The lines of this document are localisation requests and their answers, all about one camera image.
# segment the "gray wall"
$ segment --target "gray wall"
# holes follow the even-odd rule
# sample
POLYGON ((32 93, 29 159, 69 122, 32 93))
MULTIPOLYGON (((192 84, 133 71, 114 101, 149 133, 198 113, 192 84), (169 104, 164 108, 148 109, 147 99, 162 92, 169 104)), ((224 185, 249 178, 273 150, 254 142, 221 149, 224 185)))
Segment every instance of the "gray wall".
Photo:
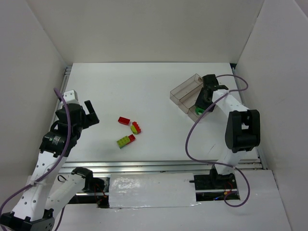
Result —
POLYGON ((237 62, 263 0, 27 0, 71 63, 237 62))
POLYGON ((24 176, 48 131, 65 64, 26 1, 0 0, 0 30, 0 176, 24 176))
POLYGON ((236 67, 261 113, 261 145, 294 231, 307 230, 308 19, 293 0, 265 0, 236 67))

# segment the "lego brick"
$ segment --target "lego brick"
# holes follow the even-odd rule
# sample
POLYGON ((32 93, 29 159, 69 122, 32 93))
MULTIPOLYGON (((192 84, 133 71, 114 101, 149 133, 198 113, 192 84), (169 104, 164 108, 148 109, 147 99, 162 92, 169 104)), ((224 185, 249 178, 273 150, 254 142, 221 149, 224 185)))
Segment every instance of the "lego brick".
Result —
POLYGON ((129 140, 130 140, 130 142, 129 143, 132 143, 133 141, 135 141, 135 137, 134 137, 134 135, 133 134, 131 134, 130 136, 128 136, 128 138, 129 138, 129 140))
POLYGON ((135 126, 130 126, 130 130, 135 134, 135 135, 137 135, 138 134, 138 132, 137 132, 137 130, 136 130, 136 128, 135 128, 135 126))
POLYGON ((133 126, 135 127, 137 134, 139 134, 141 132, 141 129, 140 129, 139 125, 137 124, 137 122, 133 122, 133 126))
POLYGON ((118 119, 118 122, 119 122, 120 124, 128 125, 129 122, 130 122, 130 119, 126 119, 126 118, 124 118, 124 117, 120 117, 120 118, 118 119))
POLYGON ((128 136, 125 136, 117 141, 117 145, 119 145, 120 148, 123 148, 128 143, 130 143, 128 136))

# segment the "red block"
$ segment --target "red block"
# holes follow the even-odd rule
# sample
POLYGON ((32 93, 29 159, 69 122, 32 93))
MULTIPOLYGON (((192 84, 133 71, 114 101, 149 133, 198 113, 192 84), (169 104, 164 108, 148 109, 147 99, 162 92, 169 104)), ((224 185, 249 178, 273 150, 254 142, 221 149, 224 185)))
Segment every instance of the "red block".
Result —
POLYGON ((128 136, 128 138, 129 138, 129 140, 130 140, 130 142, 129 143, 132 143, 136 138, 134 137, 134 135, 133 134, 131 134, 130 136, 128 136))
POLYGON ((119 120, 118 120, 118 122, 119 122, 120 124, 128 125, 129 122, 130 122, 130 119, 126 119, 126 118, 124 118, 124 117, 120 117, 119 120))
POLYGON ((137 130, 137 133, 139 134, 141 132, 141 129, 139 125, 137 124, 137 122, 133 122, 133 126, 135 127, 135 129, 137 130))

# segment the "transparent tray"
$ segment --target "transparent tray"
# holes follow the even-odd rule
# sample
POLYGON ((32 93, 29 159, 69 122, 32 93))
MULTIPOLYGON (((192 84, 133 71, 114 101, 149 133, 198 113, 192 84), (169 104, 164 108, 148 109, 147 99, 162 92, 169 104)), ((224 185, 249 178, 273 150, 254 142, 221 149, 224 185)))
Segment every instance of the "transparent tray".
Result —
POLYGON ((195 102, 203 87, 202 78, 195 74, 170 92, 170 99, 195 121, 199 116, 195 113, 195 102))

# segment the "red lego brick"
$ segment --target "red lego brick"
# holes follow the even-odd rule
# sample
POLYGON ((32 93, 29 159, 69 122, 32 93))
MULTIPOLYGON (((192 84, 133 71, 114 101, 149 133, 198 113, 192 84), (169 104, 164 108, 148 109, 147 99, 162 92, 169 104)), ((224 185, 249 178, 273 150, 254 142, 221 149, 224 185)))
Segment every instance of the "red lego brick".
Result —
POLYGON ((129 122, 130 122, 130 119, 126 119, 126 118, 124 118, 124 117, 120 117, 119 120, 118 120, 118 122, 119 122, 120 124, 128 125, 129 122))
POLYGON ((129 140, 130 140, 130 142, 129 143, 132 143, 133 141, 135 141, 135 137, 134 137, 134 135, 133 134, 131 134, 130 136, 128 136, 128 138, 129 138, 129 140))
POLYGON ((141 132, 141 129, 140 129, 139 125, 137 124, 137 122, 133 122, 133 126, 137 130, 137 134, 139 134, 141 132))

